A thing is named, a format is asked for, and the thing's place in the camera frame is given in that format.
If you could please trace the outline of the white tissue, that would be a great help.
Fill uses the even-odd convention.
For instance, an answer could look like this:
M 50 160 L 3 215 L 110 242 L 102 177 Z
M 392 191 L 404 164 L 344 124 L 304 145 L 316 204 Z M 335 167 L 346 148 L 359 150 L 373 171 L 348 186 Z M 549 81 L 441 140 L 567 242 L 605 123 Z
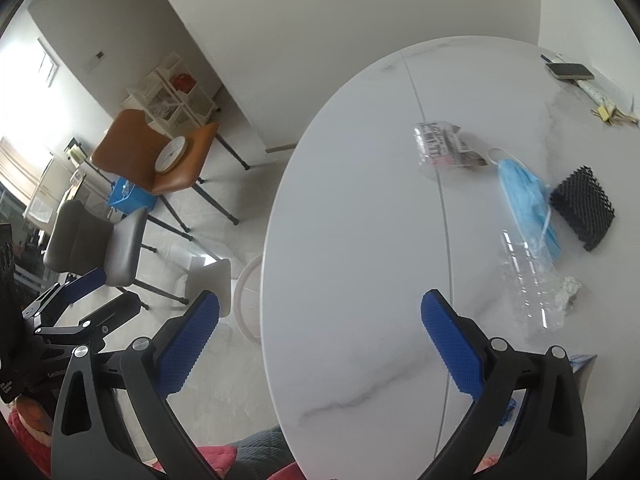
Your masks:
M 577 281 L 572 276 L 564 276 L 555 294 L 556 304 L 564 311 L 570 310 L 581 289 L 582 283 L 580 281 Z

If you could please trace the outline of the clear plastic bottle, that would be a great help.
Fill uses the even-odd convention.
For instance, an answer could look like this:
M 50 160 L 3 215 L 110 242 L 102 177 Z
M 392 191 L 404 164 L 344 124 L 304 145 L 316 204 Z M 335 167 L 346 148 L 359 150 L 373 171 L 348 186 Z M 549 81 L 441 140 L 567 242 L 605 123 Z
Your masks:
M 503 281 L 515 323 L 527 335 L 562 328 L 568 295 L 547 247 L 531 248 L 507 230 L 500 240 Z

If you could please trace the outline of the blue face mask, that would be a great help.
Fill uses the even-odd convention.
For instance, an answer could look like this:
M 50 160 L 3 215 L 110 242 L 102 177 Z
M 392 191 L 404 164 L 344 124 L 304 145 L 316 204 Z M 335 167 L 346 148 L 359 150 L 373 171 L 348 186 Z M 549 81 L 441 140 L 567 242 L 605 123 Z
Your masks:
M 552 224 L 548 185 L 525 164 L 501 148 L 487 152 L 522 241 L 536 258 L 556 260 L 561 247 Z

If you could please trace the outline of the printed plastic wrapper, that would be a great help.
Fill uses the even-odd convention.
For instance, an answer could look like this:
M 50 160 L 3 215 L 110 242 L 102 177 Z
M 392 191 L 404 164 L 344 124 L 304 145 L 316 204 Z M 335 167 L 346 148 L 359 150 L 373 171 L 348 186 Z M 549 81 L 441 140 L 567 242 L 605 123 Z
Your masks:
M 450 122 L 419 122 L 413 127 L 419 162 L 428 174 L 488 165 L 486 158 L 462 139 L 460 131 Z

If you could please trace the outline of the white plastic trash bin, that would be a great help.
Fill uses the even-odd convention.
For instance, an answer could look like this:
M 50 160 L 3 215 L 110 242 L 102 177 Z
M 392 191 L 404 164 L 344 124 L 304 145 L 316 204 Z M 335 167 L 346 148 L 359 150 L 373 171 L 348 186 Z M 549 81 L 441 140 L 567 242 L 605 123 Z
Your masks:
M 262 291 L 262 255 L 247 263 L 235 283 L 232 313 L 241 334 L 257 347 L 260 336 L 260 292 Z

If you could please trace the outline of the grey upholstered chair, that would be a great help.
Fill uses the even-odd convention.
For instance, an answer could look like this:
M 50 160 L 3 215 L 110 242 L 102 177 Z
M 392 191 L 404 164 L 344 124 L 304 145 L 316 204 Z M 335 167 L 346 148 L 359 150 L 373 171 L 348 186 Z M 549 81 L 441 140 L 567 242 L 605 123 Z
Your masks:
M 148 217 L 148 210 L 139 208 L 114 223 L 88 211 L 79 200 L 68 200 L 58 210 L 43 262 L 58 273 L 84 275 L 99 269 L 106 286 L 138 286 L 186 306 L 186 298 L 137 278 Z

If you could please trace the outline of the blue plastic basket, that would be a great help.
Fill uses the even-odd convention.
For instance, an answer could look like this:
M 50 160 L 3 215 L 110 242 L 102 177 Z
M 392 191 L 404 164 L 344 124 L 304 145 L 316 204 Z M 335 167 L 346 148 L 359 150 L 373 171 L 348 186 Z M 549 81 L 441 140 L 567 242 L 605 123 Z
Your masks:
M 135 210 L 146 208 L 152 211 L 156 205 L 157 197 L 145 192 L 142 188 L 129 182 L 123 177 L 118 177 L 112 185 L 108 206 L 122 214 L 132 214 Z

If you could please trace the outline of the orange leather chair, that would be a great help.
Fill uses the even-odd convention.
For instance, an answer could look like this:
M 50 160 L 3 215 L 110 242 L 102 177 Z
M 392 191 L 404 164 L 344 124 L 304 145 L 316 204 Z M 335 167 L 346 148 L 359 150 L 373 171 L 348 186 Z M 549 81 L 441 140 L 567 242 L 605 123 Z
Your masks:
M 156 162 L 160 152 L 168 148 L 171 138 L 151 128 L 142 110 L 123 110 L 93 151 L 91 161 L 96 168 L 116 174 L 154 196 L 192 188 L 236 226 L 239 219 L 204 190 L 201 172 L 214 143 L 221 144 L 235 159 L 241 156 L 220 135 L 214 122 L 198 127 L 182 138 L 186 141 L 184 153 L 167 170 L 159 170 Z

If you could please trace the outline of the white storage trolley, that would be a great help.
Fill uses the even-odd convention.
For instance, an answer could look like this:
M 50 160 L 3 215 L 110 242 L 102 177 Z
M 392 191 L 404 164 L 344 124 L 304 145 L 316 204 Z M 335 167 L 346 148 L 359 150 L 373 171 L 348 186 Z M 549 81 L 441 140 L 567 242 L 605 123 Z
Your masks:
M 137 87 L 128 88 L 127 93 L 120 107 L 141 110 L 146 124 L 168 138 L 205 126 L 221 111 L 200 78 L 175 52 L 163 58 Z

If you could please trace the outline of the black spiky foam pad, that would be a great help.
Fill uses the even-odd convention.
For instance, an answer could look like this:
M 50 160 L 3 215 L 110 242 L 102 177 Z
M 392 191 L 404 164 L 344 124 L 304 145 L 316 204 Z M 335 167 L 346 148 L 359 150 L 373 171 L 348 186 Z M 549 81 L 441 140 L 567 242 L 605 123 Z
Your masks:
M 589 166 L 577 168 L 557 185 L 550 204 L 587 252 L 600 245 L 615 218 L 615 209 Z

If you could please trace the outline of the yellow binder clips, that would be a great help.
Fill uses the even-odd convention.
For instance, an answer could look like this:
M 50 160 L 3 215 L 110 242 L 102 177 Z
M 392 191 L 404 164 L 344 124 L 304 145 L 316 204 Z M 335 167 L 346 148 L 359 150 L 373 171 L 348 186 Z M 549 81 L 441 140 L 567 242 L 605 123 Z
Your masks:
M 639 125 L 638 118 L 623 114 L 616 107 L 607 108 L 604 105 L 599 105 L 591 111 L 591 114 L 609 126 L 632 125 L 638 127 Z

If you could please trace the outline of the smartphone on table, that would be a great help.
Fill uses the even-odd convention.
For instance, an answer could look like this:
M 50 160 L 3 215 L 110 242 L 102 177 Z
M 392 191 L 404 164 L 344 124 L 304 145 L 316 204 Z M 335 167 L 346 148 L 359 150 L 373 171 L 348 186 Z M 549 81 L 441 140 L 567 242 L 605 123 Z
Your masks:
M 546 69 L 557 80 L 593 80 L 593 73 L 585 65 L 579 63 L 550 62 Z

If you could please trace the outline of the round white wall clock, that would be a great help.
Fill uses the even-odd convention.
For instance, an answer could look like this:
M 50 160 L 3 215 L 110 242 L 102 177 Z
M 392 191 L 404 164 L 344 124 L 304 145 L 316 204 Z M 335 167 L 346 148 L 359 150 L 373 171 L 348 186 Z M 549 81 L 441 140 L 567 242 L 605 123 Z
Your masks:
M 154 170 L 157 174 L 167 174 L 172 168 L 180 162 L 183 155 L 186 154 L 188 141 L 184 136 L 176 136 L 171 139 L 157 155 L 154 164 Z

